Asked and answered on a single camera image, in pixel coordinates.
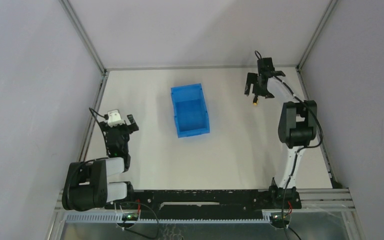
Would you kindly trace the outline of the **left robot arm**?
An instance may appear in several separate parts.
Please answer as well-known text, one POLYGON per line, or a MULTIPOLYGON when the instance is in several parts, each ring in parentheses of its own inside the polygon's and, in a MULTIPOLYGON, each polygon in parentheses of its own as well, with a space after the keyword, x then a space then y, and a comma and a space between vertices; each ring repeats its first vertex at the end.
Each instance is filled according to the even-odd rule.
POLYGON ((129 170, 130 135, 138 131, 139 126, 133 115, 129 114, 124 120, 116 110, 109 111, 105 120, 97 125, 103 135, 106 155, 69 165, 61 198, 65 210, 84 212, 103 208, 115 200, 129 209, 136 203, 137 196, 128 190, 127 182, 110 183, 108 178, 129 170))

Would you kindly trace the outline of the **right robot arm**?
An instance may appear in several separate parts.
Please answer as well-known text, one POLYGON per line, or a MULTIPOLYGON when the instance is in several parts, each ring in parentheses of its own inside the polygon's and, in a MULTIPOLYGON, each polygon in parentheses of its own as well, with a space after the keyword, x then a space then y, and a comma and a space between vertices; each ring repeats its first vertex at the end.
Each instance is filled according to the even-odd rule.
POLYGON ((316 138, 319 123, 317 104, 313 100, 301 100, 284 80, 283 71, 276 70, 270 57, 262 57, 255 51, 257 72, 246 77, 244 94, 253 94, 253 105, 259 98, 276 99, 282 109, 278 123, 278 139, 282 143, 280 169, 272 178, 268 190, 269 203, 282 208, 296 195, 296 173, 306 149, 316 138))

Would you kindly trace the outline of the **yellow black screwdriver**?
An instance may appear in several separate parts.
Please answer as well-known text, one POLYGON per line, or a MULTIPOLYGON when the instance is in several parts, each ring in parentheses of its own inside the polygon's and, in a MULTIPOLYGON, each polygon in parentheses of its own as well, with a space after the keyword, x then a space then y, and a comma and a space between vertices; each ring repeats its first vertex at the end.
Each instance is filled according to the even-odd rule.
POLYGON ((259 102, 259 96, 255 94, 252 103, 254 106, 257 106, 258 102, 259 102))

